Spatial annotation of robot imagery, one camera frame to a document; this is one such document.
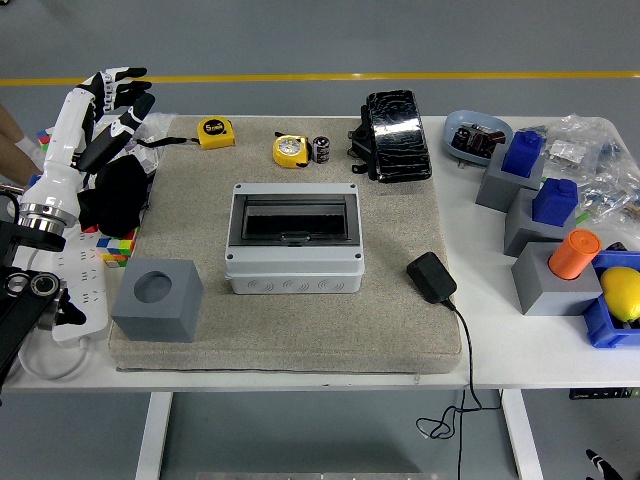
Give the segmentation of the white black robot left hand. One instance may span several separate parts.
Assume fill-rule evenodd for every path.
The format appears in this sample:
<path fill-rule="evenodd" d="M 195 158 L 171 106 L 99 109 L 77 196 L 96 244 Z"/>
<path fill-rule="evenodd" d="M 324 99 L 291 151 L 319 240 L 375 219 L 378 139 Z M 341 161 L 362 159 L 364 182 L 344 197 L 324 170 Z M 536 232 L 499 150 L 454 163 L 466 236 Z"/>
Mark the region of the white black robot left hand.
<path fill-rule="evenodd" d="M 79 215 L 77 193 L 119 153 L 155 102 L 144 67 L 99 71 L 66 96 L 45 154 L 41 178 L 22 197 L 23 214 Z"/>

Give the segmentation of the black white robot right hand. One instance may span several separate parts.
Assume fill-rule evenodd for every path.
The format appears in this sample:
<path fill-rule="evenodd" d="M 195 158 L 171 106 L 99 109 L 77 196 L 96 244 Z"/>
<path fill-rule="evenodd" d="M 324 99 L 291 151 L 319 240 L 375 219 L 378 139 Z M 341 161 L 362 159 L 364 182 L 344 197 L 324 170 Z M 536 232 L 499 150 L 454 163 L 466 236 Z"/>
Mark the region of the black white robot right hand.
<path fill-rule="evenodd" d="M 585 454 L 589 461 L 599 471 L 604 480 L 622 480 L 621 474 L 602 456 L 591 449 L 586 449 Z"/>

